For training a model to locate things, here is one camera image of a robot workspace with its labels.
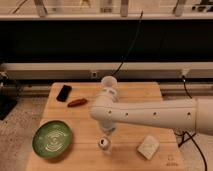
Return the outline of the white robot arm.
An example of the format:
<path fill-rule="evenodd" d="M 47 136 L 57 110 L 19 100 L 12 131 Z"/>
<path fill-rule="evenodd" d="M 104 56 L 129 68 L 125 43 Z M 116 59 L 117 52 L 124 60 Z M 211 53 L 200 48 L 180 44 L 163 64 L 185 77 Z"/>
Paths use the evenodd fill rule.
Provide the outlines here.
<path fill-rule="evenodd" d="M 213 99 L 178 99 L 156 102 L 118 101 L 117 79 L 105 76 L 91 105 L 91 117 L 111 134 L 117 123 L 182 129 L 213 136 Z"/>

